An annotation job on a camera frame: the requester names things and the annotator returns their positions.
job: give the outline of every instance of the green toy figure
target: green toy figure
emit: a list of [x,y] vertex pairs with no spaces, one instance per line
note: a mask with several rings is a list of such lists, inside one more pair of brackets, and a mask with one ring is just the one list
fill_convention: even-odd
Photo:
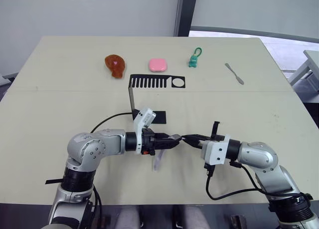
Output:
[[201,48],[196,48],[194,51],[194,54],[190,57],[189,59],[189,63],[188,63],[188,67],[193,67],[196,68],[197,67],[197,58],[201,55]]

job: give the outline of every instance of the circular hole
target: circular hole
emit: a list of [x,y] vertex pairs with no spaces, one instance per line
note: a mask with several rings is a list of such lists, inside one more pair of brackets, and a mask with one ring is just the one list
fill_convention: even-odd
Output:
[[176,87],[182,87],[184,86],[184,81],[180,78],[175,78],[173,79],[172,84]]

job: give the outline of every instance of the wooden table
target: wooden table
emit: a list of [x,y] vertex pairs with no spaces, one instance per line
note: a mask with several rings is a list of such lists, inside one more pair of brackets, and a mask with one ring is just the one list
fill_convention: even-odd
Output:
[[[198,66],[189,68],[198,46]],[[109,54],[126,61],[123,79],[104,67]],[[153,57],[167,60],[165,74],[186,77],[185,89],[134,89],[136,108],[166,111],[167,124],[152,125],[154,131],[210,135],[220,121],[219,134],[269,144],[300,190],[319,199],[319,130],[259,39],[47,36],[0,102],[0,203],[51,204],[57,185],[44,182],[63,175],[68,141],[130,111],[130,74],[150,73]],[[132,118],[114,118],[103,128],[132,131]],[[257,192],[211,201],[200,150],[183,142],[165,153],[158,172],[152,161],[134,153],[103,159],[94,181],[103,204],[266,202]],[[210,191],[251,187],[242,170],[225,163],[216,167]]]

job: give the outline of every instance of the gray wall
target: gray wall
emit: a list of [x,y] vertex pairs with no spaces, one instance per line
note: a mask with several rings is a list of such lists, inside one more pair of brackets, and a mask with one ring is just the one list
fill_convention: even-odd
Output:
[[319,41],[319,0],[196,0],[192,30]]
[[18,72],[43,35],[173,36],[178,0],[0,0],[0,73]]

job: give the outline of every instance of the white table leg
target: white table leg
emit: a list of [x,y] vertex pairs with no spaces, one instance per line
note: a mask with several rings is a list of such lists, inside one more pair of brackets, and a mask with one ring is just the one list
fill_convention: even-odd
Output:
[[301,79],[302,76],[304,76],[310,69],[309,69],[309,60],[307,59],[300,67],[297,69],[296,72],[293,73],[293,75],[290,76],[288,79],[288,82],[290,85],[294,85],[299,79]]

